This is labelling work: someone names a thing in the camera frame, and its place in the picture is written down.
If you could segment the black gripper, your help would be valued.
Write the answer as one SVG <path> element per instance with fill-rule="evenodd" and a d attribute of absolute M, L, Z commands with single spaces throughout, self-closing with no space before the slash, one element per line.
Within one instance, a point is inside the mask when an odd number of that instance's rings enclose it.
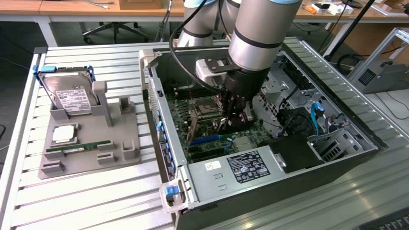
<path fill-rule="evenodd" d="M 225 113 L 240 113 L 246 103 L 261 90 L 270 68 L 252 71 L 238 69 L 226 73 L 221 93 L 221 104 Z"/>

